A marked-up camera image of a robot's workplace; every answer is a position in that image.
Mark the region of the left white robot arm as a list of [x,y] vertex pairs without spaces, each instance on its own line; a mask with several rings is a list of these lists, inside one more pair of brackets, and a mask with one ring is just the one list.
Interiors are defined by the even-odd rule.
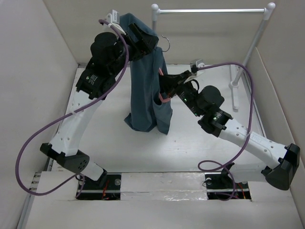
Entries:
[[63,120],[54,138],[40,147],[42,153],[63,168],[89,178],[95,189],[106,185],[107,172],[79,150],[81,138],[106,92],[118,82],[116,76],[125,64],[152,53],[159,40],[135,23],[118,31],[121,38],[109,31],[95,37],[92,57],[76,83],[71,115]]

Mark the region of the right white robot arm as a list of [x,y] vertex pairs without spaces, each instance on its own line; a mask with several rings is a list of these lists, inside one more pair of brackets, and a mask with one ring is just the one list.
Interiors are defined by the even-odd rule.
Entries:
[[189,71],[178,75],[159,75],[160,87],[168,97],[178,96],[190,111],[200,118],[198,124],[208,134],[229,141],[261,160],[259,164],[227,165],[229,171],[220,175],[224,187],[237,182],[266,181],[269,185],[288,190],[300,164],[300,147],[287,146],[251,132],[230,114],[221,110],[224,102],[220,91],[208,85],[201,91],[188,78]]

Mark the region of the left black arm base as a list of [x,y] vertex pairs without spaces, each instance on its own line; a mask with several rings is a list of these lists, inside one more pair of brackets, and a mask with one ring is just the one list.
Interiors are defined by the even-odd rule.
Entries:
[[120,200],[121,199],[121,173],[108,173],[101,182],[93,181],[85,177],[78,180],[76,199],[77,200]]

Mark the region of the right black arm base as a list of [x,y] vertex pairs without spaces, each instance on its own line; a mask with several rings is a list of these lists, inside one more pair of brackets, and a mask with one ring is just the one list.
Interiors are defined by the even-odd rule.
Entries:
[[205,181],[202,186],[206,188],[209,200],[228,200],[232,192],[232,199],[251,199],[248,183],[236,183],[235,189],[233,181],[227,170],[205,173]]

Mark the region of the blue t shirt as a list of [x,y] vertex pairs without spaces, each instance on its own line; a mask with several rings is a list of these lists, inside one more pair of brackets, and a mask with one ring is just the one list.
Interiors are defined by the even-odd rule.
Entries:
[[[120,17],[120,26],[128,32],[131,23],[135,23],[146,33],[158,36],[144,22],[131,13]],[[133,130],[150,132],[155,127],[163,134],[168,134],[173,110],[171,102],[162,102],[161,95],[166,99],[166,94],[160,88],[159,70],[167,74],[167,67],[163,51],[158,44],[152,53],[140,60],[130,62],[131,72],[131,111],[125,118],[125,123]]]

